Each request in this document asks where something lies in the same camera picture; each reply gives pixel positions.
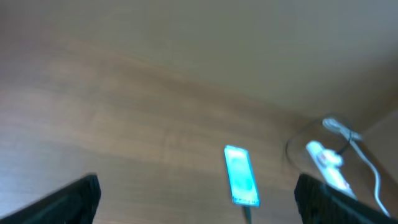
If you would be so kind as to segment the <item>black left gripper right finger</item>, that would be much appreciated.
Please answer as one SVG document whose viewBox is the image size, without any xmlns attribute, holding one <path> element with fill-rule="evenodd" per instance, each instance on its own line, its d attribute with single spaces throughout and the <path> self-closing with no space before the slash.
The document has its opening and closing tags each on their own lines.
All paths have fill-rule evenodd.
<svg viewBox="0 0 398 224">
<path fill-rule="evenodd" d="M 303 224 L 397 224 L 308 174 L 300 174 L 294 197 Z"/>
</svg>

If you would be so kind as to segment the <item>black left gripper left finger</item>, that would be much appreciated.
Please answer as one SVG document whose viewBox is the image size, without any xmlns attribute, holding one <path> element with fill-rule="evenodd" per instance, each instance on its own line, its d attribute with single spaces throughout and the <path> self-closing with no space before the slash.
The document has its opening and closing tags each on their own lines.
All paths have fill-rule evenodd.
<svg viewBox="0 0 398 224">
<path fill-rule="evenodd" d="M 64 186 L 4 218 L 2 224 L 92 224 L 101 198 L 94 173 Z"/>
</svg>

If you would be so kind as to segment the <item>Galaxy S25 smartphone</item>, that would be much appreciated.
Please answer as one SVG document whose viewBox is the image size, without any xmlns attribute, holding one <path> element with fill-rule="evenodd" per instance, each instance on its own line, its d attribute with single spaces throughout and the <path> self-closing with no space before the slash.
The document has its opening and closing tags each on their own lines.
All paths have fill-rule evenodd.
<svg viewBox="0 0 398 224">
<path fill-rule="evenodd" d="M 243 148 L 226 145 L 224 158 L 232 202 L 247 207 L 259 207 L 260 197 L 249 152 Z"/>
</svg>

